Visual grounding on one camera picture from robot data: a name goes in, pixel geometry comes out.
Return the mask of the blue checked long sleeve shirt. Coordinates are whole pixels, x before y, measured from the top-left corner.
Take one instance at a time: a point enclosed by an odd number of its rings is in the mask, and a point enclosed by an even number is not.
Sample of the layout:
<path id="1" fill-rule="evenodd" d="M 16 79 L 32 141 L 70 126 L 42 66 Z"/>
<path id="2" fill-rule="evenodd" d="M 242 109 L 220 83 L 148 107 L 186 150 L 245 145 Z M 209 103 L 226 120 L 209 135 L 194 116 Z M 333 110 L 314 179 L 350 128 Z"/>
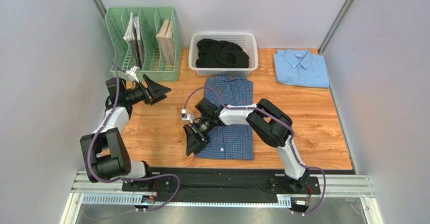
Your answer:
<path id="1" fill-rule="evenodd" d="M 249 106 L 253 100 L 253 83 L 246 77 L 214 76 L 204 84 L 204 97 L 216 106 Z M 252 128 L 246 123 L 244 110 L 222 110 L 222 123 L 208 133 L 209 143 L 197 158 L 253 160 Z"/>

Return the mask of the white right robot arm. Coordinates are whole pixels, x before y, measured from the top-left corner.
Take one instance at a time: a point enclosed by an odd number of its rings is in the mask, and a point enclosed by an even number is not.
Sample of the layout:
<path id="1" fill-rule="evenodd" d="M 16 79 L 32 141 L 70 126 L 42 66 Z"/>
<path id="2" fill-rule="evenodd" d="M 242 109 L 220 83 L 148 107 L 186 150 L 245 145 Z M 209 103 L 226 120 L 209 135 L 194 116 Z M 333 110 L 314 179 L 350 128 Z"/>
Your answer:
<path id="1" fill-rule="evenodd" d="M 288 183 L 297 189 L 304 189 L 310 177 L 297 153 L 293 140 L 292 120 L 268 99 L 245 106 L 216 106 L 203 98 L 196 105 L 201 118 L 195 122 L 192 114 L 181 111 L 181 120 L 186 121 L 183 129 L 186 134 L 186 155 L 201 152 L 209 143 L 209 132 L 215 127 L 247 125 L 268 146 L 278 153 L 284 167 Z"/>

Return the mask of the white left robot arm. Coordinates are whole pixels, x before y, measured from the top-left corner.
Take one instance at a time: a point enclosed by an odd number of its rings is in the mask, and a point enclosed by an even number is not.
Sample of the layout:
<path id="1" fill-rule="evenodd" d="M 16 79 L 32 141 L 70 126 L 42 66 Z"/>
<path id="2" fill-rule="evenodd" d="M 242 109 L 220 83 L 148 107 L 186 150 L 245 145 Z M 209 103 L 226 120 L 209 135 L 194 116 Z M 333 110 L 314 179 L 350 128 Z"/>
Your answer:
<path id="1" fill-rule="evenodd" d="M 133 105 L 140 102 L 153 105 L 164 100 L 171 89 L 152 81 L 147 75 L 143 79 L 144 84 L 136 82 L 129 89 L 125 79 L 114 77 L 106 81 L 109 96 L 105 102 L 102 124 L 80 139 L 89 181 L 111 183 L 119 179 L 131 181 L 149 176 L 146 162 L 130 159 L 121 132 L 131 117 Z"/>

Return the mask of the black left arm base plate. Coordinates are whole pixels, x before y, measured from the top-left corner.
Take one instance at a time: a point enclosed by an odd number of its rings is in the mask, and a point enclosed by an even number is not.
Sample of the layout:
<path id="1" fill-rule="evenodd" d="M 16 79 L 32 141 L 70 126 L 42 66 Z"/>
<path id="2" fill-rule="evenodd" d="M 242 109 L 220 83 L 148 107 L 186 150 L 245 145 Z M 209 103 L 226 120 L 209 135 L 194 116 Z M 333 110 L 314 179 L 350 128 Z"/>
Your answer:
<path id="1" fill-rule="evenodd" d="M 149 177 L 149 180 L 131 179 L 124 181 L 122 191 L 125 192 L 162 192 L 167 193 L 174 191 L 173 185 L 177 181 L 173 174 L 161 174 Z"/>

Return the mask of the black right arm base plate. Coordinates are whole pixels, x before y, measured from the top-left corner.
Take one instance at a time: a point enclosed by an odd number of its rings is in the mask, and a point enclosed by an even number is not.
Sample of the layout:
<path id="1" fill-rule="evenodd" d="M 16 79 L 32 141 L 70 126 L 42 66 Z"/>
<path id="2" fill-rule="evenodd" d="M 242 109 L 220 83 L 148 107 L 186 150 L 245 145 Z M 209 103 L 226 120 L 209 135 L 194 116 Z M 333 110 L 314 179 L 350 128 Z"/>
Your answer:
<path id="1" fill-rule="evenodd" d="M 321 194 L 322 190 L 317 177 L 306 177 L 304 181 L 287 176 L 271 175 L 267 183 L 274 194 Z"/>

